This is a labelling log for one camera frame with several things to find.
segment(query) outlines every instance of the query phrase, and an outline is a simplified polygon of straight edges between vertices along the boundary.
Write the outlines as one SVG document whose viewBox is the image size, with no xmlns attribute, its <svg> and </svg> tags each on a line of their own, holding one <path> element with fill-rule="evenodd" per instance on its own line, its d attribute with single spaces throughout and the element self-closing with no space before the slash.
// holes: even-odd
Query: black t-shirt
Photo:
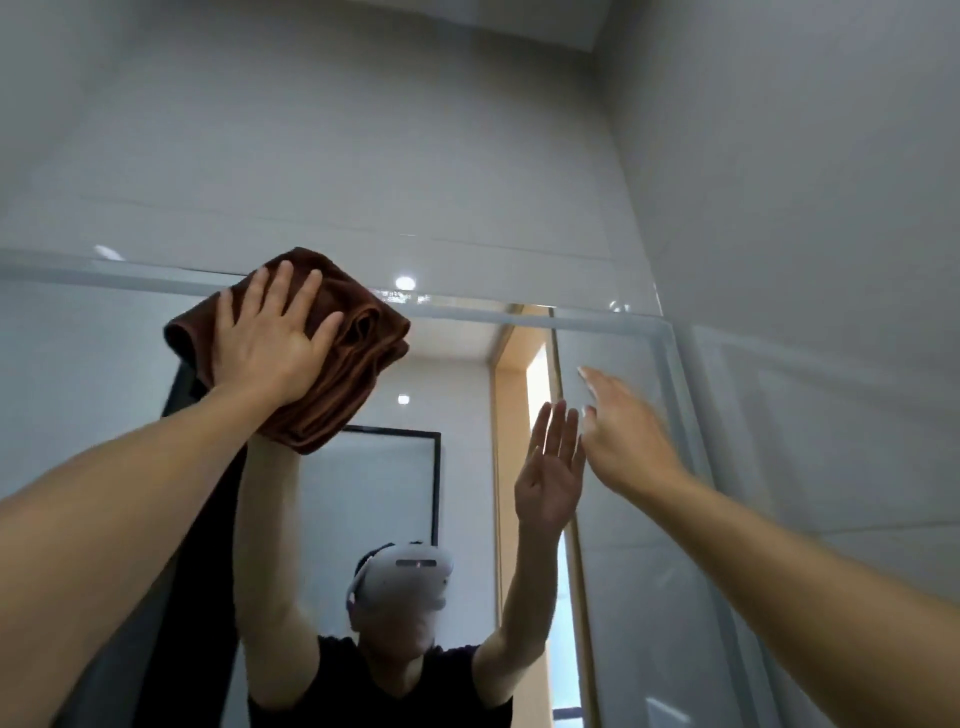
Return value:
<svg viewBox="0 0 960 728">
<path fill-rule="evenodd" d="M 487 710 L 473 686 L 471 662 L 476 646 L 423 656 L 417 685 L 402 698 L 376 686 L 367 662 L 353 640 L 320 637 L 320 668 L 300 702 L 285 711 L 266 711 L 250 699 L 251 728 L 289 726 L 423 726 L 440 728 L 509 728 L 511 699 Z"/>
</svg>

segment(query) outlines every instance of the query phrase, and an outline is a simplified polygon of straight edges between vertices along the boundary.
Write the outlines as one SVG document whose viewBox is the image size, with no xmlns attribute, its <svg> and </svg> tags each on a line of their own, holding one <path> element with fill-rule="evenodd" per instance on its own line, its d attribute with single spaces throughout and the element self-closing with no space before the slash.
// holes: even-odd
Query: forearm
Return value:
<svg viewBox="0 0 960 728">
<path fill-rule="evenodd" d="M 273 408 L 265 392 L 214 389 L 0 504 L 0 705 L 56 709 Z"/>
<path fill-rule="evenodd" d="M 543 653 L 557 607 L 559 539 L 520 528 L 516 571 L 503 606 L 500 632 L 507 661 L 527 667 Z"/>
<path fill-rule="evenodd" d="M 300 456 L 251 440 L 233 532 L 233 591 L 245 642 L 272 631 L 296 606 Z"/>
<path fill-rule="evenodd" d="M 842 728 L 960 724 L 960 610 L 692 478 L 637 497 Z"/>
</svg>

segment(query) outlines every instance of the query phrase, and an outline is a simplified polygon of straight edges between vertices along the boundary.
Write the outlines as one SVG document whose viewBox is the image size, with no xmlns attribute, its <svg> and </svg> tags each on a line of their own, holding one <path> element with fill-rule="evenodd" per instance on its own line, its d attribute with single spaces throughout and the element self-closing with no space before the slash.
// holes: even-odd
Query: palm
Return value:
<svg viewBox="0 0 960 728">
<path fill-rule="evenodd" d="M 578 447 L 577 411 L 565 410 L 562 400 L 540 410 L 514 493 L 520 523 L 548 534 L 564 530 L 577 509 L 584 484 L 586 457 Z"/>
</svg>

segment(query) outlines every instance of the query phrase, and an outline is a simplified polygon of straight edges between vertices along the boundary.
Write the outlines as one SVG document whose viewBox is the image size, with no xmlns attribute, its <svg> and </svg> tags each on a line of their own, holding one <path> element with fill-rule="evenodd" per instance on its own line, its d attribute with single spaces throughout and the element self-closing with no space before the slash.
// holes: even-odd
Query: ceiling light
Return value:
<svg viewBox="0 0 960 728">
<path fill-rule="evenodd" d="M 97 252 L 97 255 L 104 257 L 107 260 L 123 260 L 124 257 L 117 253 L 112 248 L 108 248 L 106 245 L 95 245 L 93 250 Z"/>
</svg>

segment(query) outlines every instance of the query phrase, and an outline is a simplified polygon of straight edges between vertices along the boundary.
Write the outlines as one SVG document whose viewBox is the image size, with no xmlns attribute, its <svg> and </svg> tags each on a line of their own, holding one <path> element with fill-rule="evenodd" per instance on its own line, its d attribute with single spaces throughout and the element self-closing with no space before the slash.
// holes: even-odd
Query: white wall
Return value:
<svg viewBox="0 0 960 728">
<path fill-rule="evenodd" d="M 11 0 L 0 8 L 0 209 L 82 117 L 153 0 Z"/>
<path fill-rule="evenodd" d="M 590 58 L 356 3 L 171 13 L 0 221 L 0 245 L 657 309 Z"/>
<path fill-rule="evenodd" d="M 614 4 L 624 170 L 720 487 L 960 599 L 960 6 Z M 782 673 L 791 728 L 828 725 Z"/>
<path fill-rule="evenodd" d="M 410 403 L 398 404 L 400 394 L 409 395 Z M 496 624 L 489 368 L 466 361 L 400 359 L 379 378 L 351 423 L 442 434 L 440 544 L 453 554 L 454 570 L 437 643 L 481 643 Z"/>
<path fill-rule="evenodd" d="M 159 419 L 179 366 L 163 326 L 197 300 L 0 281 L 0 497 Z"/>
</svg>

